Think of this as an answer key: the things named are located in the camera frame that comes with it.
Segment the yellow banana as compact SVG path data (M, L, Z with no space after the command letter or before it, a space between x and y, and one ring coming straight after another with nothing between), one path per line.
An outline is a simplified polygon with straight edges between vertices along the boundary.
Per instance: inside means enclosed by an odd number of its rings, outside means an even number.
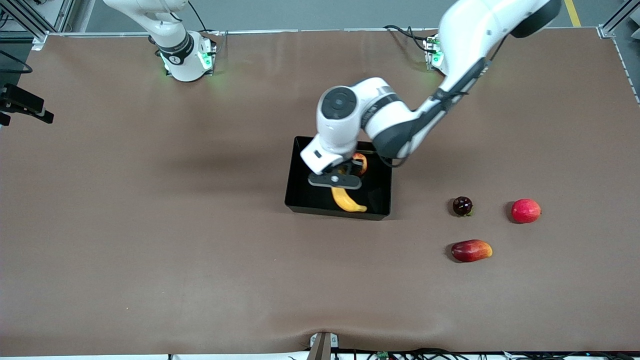
M365 213L368 210L368 207L352 199L343 187L332 187L330 190L334 203L341 210L349 213Z

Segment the black plastic box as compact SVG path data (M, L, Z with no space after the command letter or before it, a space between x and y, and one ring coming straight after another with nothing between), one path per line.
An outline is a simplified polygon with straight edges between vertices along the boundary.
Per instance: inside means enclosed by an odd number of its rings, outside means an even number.
M361 177L359 189L348 189L355 203L366 207L366 212L348 212L336 205L329 187L313 186L308 177L312 173L300 153L312 137L294 138L290 169L285 192L285 205L298 214L327 215L332 217L381 221L391 213L393 169L382 162L374 146L358 141L356 150L365 155L367 171Z

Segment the red yellow mango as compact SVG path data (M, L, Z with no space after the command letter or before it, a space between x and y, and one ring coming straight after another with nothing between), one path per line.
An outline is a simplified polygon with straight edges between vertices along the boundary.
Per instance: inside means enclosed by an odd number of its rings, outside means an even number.
M494 251L486 241L471 239L453 244L450 253L458 262L468 264L491 258Z

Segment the round red peach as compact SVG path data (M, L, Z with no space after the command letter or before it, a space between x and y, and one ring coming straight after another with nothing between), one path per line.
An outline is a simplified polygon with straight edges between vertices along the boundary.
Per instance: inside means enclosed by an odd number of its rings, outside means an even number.
M516 223L530 224L537 221L542 214L542 208L537 201L522 198L514 201L510 208L510 216Z

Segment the grey table clamp bracket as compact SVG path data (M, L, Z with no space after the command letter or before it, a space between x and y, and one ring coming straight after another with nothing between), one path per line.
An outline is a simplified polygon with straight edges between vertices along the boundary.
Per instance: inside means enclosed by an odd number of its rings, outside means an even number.
M336 333L318 332L310 338L310 350L306 360L339 360L339 337Z

